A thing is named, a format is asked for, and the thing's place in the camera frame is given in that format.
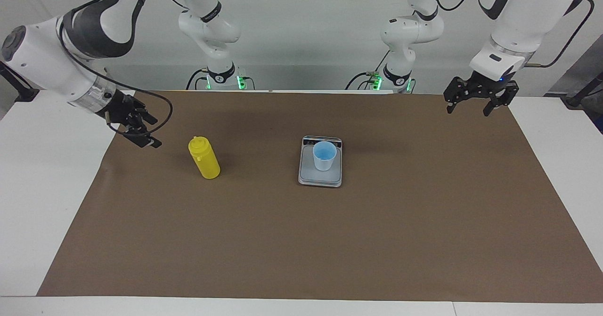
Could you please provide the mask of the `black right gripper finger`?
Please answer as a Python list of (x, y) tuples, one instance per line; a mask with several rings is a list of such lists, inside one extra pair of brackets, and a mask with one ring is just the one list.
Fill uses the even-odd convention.
[(148, 134), (144, 127), (140, 127), (140, 129), (128, 127), (123, 136), (140, 148), (145, 148), (147, 146), (159, 148), (162, 146), (162, 142)]
[(158, 122), (158, 120), (153, 115), (151, 115), (146, 108), (136, 108), (135, 116), (141, 122), (145, 121), (146, 123), (149, 123), (151, 125), (155, 125)]

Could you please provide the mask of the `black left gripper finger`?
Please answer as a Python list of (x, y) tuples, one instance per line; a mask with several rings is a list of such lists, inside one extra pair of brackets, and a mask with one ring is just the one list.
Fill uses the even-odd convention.
[(483, 114), (488, 117), (492, 111), (500, 106), (509, 106), (511, 101), (514, 99), (515, 95), (517, 95), (519, 91), (519, 86), (517, 82), (511, 81), (506, 84), (504, 90), (500, 89), (499, 92), (502, 94), (499, 96), (493, 90), (489, 91), (488, 98), (489, 103), (484, 107)]
[(460, 78), (459, 76), (455, 76), (450, 84), (446, 87), (443, 92), (444, 100), (447, 102), (447, 112), (448, 114), (452, 114), (454, 112), (455, 106), (462, 101), (466, 101), (469, 99), (469, 91), (466, 87), (467, 82)]

